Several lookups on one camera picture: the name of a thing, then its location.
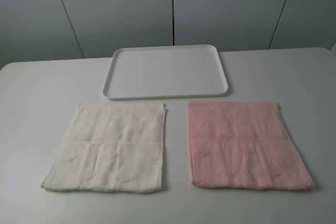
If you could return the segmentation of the white rectangular plastic tray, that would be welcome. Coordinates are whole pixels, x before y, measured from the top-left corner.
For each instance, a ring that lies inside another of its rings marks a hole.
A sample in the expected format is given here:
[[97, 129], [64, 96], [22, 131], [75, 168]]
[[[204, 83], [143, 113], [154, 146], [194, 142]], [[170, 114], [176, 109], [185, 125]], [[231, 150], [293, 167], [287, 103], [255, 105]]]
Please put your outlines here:
[[212, 45], [122, 48], [102, 90], [109, 100], [221, 96], [228, 82]]

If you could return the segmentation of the pink towel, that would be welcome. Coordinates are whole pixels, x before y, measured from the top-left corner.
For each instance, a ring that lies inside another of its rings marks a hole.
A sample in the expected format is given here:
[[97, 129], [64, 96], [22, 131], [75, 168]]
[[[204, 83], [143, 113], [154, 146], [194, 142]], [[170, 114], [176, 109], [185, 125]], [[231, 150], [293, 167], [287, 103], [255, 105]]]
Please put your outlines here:
[[256, 190], [315, 187], [276, 102], [192, 101], [187, 108], [194, 186]]

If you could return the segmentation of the cream white towel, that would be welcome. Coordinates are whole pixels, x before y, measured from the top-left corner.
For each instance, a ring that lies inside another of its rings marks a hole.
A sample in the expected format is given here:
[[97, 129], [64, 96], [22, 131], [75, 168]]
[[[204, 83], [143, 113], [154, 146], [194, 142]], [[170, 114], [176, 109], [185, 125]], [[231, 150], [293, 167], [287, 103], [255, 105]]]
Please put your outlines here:
[[161, 190], [166, 113], [162, 103], [78, 104], [41, 187], [48, 191]]

